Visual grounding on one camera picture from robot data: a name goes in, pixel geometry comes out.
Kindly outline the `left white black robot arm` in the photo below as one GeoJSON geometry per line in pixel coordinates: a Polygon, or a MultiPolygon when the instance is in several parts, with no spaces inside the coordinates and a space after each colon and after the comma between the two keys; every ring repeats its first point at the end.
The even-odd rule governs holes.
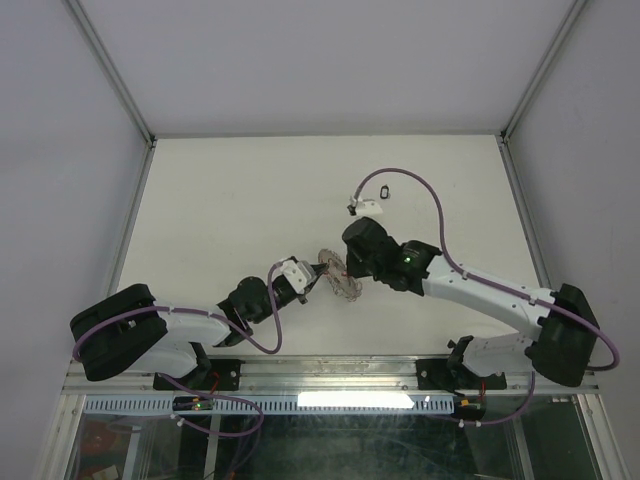
{"type": "Polygon", "coordinates": [[[248,342],[264,354],[279,353],[280,310],[305,303],[327,269],[325,263],[289,257],[273,265],[265,279],[242,279],[209,309],[172,306],[158,301],[148,285],[131,285],[72,318],[72,357],[90,382],[137,371],[167,374],[188,388],[201,387],[210,373],[206,346],[231,348],[248,342]]]}

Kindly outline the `metal disc with key rings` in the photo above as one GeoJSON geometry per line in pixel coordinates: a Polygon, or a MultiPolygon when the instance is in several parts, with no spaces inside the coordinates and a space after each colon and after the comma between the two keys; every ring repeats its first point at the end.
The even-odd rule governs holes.
{"type": "Polygon", "coordinates": [[[331,285],[335,295],[343,297],[350,302],[355,302],[361,296],[362,283],[359,279],[350,277],[347,280],[342,278],[341,274],[347,271],[347,266],[338,253],[330,249],[321,249],[318,252],[318,261],[329,265],[328,272],[323,276],[331,285]]]}

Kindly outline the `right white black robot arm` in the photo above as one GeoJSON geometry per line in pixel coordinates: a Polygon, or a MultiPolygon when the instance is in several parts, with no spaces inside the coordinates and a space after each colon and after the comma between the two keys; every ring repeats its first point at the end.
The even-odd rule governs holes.
{"type": "Polygon", "coordinates": [[[397,243],[368,217],[349,225],[342,240],[349,276],[448,300],[512,328],[506,335],[467,335],[450,342],[447,374],[455,385],[469,387],[511,371],[535,372],[564,387],[581,385],[599,325],[579,288],[564,284],[553,291],[484,278],[452,266],[435,246],[417,240],[397,243]]]}

